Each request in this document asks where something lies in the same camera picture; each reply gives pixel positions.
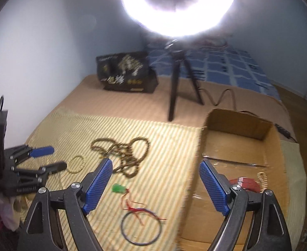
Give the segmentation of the gloved left hand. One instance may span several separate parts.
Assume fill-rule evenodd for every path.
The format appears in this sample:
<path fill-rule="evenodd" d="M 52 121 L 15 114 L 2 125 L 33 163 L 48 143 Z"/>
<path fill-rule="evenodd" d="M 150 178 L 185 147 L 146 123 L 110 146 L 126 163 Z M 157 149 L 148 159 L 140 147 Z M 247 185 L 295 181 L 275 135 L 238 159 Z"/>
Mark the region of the gloved left hand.
<path fill-rule="evenodd" d="M 15 209 L 16 197 L 6 197 L 0 193 L 0 218 L 4 226 L 15 231 L 20 225 L 20 209 Z"/>

